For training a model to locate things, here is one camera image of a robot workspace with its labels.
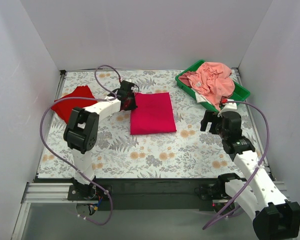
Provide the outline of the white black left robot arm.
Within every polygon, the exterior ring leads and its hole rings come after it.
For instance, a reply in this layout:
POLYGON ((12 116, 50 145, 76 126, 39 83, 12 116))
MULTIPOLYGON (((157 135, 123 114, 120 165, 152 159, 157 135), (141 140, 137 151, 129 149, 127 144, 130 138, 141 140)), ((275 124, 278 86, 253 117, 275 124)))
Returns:
POLYGON ((92 149, 96 144, 99 122, 120 111, 137 108, 135 91, 137 85, 123 80, 120 88, 107 97, 87 107, 72 109, 63 139, 71 149, 76 175, 74 183, 81 185, 79 194, 85 200, 96 196, 96 187, 91 184, 95 179, 92 167, 92 149))

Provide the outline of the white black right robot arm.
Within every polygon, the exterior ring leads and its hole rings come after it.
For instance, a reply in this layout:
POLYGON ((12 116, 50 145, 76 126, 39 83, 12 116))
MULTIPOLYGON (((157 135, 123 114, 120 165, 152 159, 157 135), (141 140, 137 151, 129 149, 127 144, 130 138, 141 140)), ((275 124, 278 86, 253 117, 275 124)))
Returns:
POLYGON ((219 175, 217 195, 231 198, 252 220, 254 232, 260 240, 286 240, 296 238, 300 228, 300 205, 291 202, 279 190, 262 165, 251 141, 243 136, 239 113, 206 111, 200 122, 204 132, 221 138, 224 151, 243 173, 246 182, 235 173, 219 175))

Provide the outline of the magenta t shirt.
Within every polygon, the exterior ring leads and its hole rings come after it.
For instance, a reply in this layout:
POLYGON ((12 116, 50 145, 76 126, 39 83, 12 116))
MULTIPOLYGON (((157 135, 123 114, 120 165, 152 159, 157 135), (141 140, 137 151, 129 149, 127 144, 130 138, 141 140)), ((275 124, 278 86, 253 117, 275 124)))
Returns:
POLYGON ((153 135, 177 131, 168 92, 135 95, 137 108, 130 114, 131 135, 153 135))

